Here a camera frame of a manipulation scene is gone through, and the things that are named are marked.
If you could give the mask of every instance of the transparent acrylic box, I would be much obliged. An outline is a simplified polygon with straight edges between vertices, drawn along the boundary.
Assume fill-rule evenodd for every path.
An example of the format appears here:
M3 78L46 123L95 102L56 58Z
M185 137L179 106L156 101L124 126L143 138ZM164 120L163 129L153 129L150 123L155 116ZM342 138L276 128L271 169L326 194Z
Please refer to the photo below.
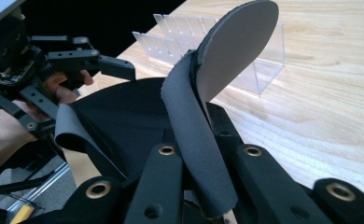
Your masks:
M175 64L189 49L199 47L205 35L217 22L214 18L155 14L164 36L133 35L149 57ZM284 29L277 23L269 43L231 84L261 94L284 67Z

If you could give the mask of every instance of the human hand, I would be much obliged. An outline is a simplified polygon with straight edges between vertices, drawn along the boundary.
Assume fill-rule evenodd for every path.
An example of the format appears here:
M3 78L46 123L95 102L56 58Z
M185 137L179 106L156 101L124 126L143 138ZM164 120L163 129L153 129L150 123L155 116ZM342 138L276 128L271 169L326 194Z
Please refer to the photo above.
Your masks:
M91 85L93 83L92 77L86 70L81 71L81 74L86 85ZM69 104L77 99L77 96L72 91L60 85L66 80L67 78L65 74L58 72L49 77L45 83L49 93L55 97L57 104ZM32 104L22 101L13 101L13 103L37 121L42 121L47 118L46 115L40 113L39 110ZM0 109L0 139L14 143L16 146L20 147L28 142L33 142L36 140L33 135L28 133L21 126L18 120L10 116L2 109Z

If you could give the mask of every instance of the gray fabric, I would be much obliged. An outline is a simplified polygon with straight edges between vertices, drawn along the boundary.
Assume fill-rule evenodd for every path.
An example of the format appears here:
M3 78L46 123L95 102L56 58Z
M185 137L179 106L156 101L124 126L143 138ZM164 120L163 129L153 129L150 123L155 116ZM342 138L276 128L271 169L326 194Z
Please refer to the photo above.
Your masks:
M93 161L102 161L103 169L96 166L101 169L102 175L121 175L122 178L126 178L88 134L70 105L60 104L59 106L55 140L60 146L75 150L79 148L82 152L87 153Z
M238 199L215 137L190 85L191 56L188 53L174 66L163 83L161 97L203 214L220 217Z
M198 48L197 62L190 68L204 110L205 102L217 96L260 55L277 20L276 3L255 1L230 11L211 29Z
M163 83L161 97L206 217L222 216L238 198L212 133L205 102L259 56L277 18L278 7L270 1L235 8L211 29L197 51L175 65Z

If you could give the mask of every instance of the wooden table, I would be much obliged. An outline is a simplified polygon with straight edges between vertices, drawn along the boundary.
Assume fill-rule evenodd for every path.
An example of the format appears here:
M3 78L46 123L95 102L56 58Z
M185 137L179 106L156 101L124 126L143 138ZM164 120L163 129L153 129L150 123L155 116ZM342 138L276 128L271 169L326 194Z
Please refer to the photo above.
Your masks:
M188 0L173 14L220 18L243 2ZM261 96L228 87L213 102L227 110L246 143L267 148L297 182L311 188L319 178L336 177L364 191L364 1L276 3L284 69ZM163 77L172 68L137 43L119 58L135 65L138 78ZM80 92L120 82L96 75Z

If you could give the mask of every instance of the metal grommet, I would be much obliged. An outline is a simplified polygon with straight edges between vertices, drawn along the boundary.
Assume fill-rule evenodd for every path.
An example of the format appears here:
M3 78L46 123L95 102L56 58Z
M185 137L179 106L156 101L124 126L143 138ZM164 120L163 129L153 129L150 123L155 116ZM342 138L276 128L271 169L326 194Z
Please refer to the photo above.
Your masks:
M162 147L159 149L159 153L164 156L170 156L175 153L175 150L173 147Z
M248 155L248 156L261 156L261 150L255 147L246 147L244 148L244 152Z
M338 183L333 183L333 184L327 185L327 191L333 197L346 201L346 202L352 202L353 200L356 199L356 195L352 190L350 190L348 187L338 184Z
M27 124L27 129L28 130L33 129L34 127L35 127L35 124L33 122L30 122L30 123Z
M110 183L105 180L100 180L92 185L86 190L86 196L91 199L99 199L104 196L110 191Z

